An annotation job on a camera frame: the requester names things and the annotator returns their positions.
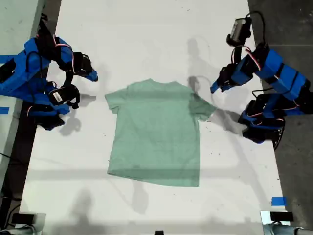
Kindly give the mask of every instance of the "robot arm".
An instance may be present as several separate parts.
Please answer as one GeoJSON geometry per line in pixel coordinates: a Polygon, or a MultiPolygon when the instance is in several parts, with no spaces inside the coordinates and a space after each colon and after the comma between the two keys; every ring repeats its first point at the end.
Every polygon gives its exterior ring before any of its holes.
{"type": "Polygon", "coordinates": [[[48,130],[64,124],[58,114],[68,113],[69,106],[78,108],[80,93],[72,84],[73,77],[78,75],[93,82],[98,80],[89,57],[81,52],[74,52],[68,43],[51,35],[43,20],[40,21],[38,35],[24,44],[23,51],[8,56],[7,59],[0,67],[0,95],[33,103],[27,115],[40,119],[38,123],[48,130]],[[66,79],[60,88],[43,77],[43,69],[52,60],[66,73],[66,79]]]}
{"type": "Polygon", "coordinates": [[[222,68],[211,92],[219,88],[224,92],[234,86],[241,86],[250,81],[253,74],[271,85],[276,93],[255,96],[256,100],[251,101],[242,112],[239,123],[248,127],[243,136],[256,143],[271,139],[276,148],[284,131],[284,116],[313,113],[310,82],[284,64],[282,57],[269,48],[265,37],[255,51],[246,49],[247,56],[241,59],[239,48],[245,48],[245,40],[250,36],[247,31],[250,31],[251,18],[248,15],[235,21],[232,33],[227,37],[228,44],[234,47],[234,59],[222,68]]]}

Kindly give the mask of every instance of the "t-shirt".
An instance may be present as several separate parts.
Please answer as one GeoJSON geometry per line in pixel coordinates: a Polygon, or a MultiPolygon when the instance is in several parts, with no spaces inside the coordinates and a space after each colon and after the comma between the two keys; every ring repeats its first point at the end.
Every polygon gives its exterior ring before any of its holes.
{"type": "Polygon", "coordinates": [[[215,107],[178,82],[152,79],[107,94],[117,114],[108,174],[169,186],[198,186],[198,120],[215,107]]]}

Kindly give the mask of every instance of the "label sticker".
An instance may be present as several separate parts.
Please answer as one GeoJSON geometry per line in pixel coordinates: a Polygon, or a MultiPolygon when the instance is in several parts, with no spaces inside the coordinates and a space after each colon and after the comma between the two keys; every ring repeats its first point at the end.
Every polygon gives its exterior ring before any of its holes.
{"type": "Polygon", "coordinates": [[[57,101],[58,103],[60,103],[60,102],[63,101],[58,92],[53,93],[53,96],[54,96],[54,98],[56,99],[56,101],[57,101]]]}

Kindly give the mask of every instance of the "blue painter's tape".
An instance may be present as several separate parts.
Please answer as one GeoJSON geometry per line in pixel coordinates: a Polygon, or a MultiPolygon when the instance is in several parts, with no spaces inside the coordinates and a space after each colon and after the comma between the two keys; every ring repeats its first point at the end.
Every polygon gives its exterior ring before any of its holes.
{"type": "Polygon", "coordinates": [[[285,206],[286,198],[285,197],[272,197],[272,206],[285,206]]]}
{"type": "Polygon", "coordinates": [[[9,109],[9,107],[0,107],[0,114],[8,114],[9,109]]]}
{"type": "Polygon", "coordinates": [[[15,55],[0,55],[0,64],[5,64],[10,59],[12,59],[15,55]]]}

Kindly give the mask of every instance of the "white table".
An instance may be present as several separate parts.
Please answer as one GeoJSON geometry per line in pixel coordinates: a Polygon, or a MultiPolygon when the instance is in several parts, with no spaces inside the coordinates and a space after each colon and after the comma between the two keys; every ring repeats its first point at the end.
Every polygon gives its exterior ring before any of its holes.
{"type": "MultiPolygon", "coordinates": [[[[14,55],[24,49],[24,43],[36,35],[43,5],[44,0],[0,1],[0,55],[14,55]]],[[[22,101],[0,95],[0,107],[9,107],[8,114],[0,114],[0,152],[10,156],[22,101]]],[[[0,190],[8,163],[9,159],[0,154],[0,190]]]]}
{"type": "MultiPolygon", "coordinates": [[[[225,38],[247,12],[246,0],[62,0],[56,32],[91,58],[99,82],[75,78],[81,107],[65,126],[37,130],[20,211],[46,214],[44,234],[53,235],[262,234],[259,211],[282,195],[272,144],[227,131],[235,127],[227,115],[200,124],[197,188],[107,174],[116,116],[105,94],[148,78],[187,85],[197,76],[199,95],[221,109],[240,113],[253,99],[257,78],[209,92],[230,61],[225,38]]],[[[247,44],[254,47],[253,37],[247,44]]],[[[64,78],[49,67],[48,80],[64,78]]]]}

